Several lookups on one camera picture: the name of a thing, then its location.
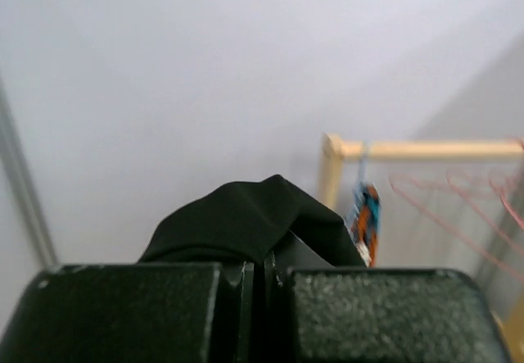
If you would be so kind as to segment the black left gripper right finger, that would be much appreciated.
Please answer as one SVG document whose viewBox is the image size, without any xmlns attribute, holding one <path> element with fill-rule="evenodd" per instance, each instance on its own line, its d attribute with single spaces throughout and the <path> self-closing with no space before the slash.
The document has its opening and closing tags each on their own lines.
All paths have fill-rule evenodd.
<svg viewBox="0 0 524 363">
<path fill-rule="evenodd" d="M 509 362 L 487 302 L 447 268 L 335 267 L 294 234 L 264 261 L 276 362 Z"/>
</svg>

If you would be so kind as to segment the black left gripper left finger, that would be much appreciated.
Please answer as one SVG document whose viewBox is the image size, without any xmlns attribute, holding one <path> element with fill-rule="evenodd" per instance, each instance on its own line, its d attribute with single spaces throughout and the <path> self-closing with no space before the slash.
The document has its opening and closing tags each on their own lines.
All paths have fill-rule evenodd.
<svg viewBox="0 0 524 363">
<path fill-rule="evenodd" d="M 27 285 L 4 362 L 245 362 L 250 263 L 63 265 Z"/>
</svg>

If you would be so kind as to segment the black shorts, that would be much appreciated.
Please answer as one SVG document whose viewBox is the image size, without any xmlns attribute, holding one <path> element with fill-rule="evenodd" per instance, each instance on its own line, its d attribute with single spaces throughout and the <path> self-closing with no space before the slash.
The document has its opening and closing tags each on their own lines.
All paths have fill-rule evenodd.
<svg viewBox="0 0 524 363">
<path fill-rule="evenodd" d="M 330 265 L 364 265 L 343 219 L 281 175 L 226 183 L 180 207 L 158 224 L 140 260 L 262 265 L 288 234 Z"/>
</svg>

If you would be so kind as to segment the pink wire hanger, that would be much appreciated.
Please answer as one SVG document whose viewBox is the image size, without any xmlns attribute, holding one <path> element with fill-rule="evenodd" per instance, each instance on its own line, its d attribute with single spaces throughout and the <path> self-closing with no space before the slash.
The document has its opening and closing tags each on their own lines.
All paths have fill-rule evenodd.
<svg viewBox="0 0 524 363">
<path fill-rule="evenodd" d="M 517 253 L 520 257 L 523 257 L 523 244 L 518 243 L 514 237 L 511 237 L 510 233 L 488 216 L 480 206 L 480 201 L 497 202 L 502 207 L 504 215 L 508 216 L 509 221 L 519 229 L 520 234 L 523 234 L 523 229 L 520 229 L 517 226 L 489 185 L 490 179 L 492 179 L 496 184 L 503 184 L 506 177 L 517 176 L 521 178 L 519 188 L 521 188 L 522 191 L 518 192 L 518 196 L 515 195 L 512 198 L 512 205 L 523 217 L 523 205 L 519 206 L 516 204 L 516 200 L 523 201 L 523 170 L 506 174 L 501 169 L 492 169 L 487 175 L 471 175 L 465 170 L 451 169 L 446 172 L 445 177 L 450 190 L 453 193 L 458 194 L 463 201 L 466 202 L 471 209 L 490 226 L 495 235 L 500 238 L 508 248 Z"/>
<path fill-rule="evenodd" d="M 492 179 L 490 179 L 489 185 L 517 226 L 520 229 L 523 229 L 523 217 L 512 205 L 512 198 L 515 195 L 518 196 L 518 192 L 522 191 L 522 189 L 519 188 L 520 181 L 521 178 L 518 176 L 506 177 L 503 184 L 496 184 Z"/>
<path fill-rule="evenodd" d="M 379 265 L 445 267 L 480 284 L 500 276 L 523 282 L 523 257 L 453 193 L 440 176 L 394 173 L 382 193 Z M 523 234 L 497 202 L 480 201 L 484 212 L 523 244 Z"/>
</svg>

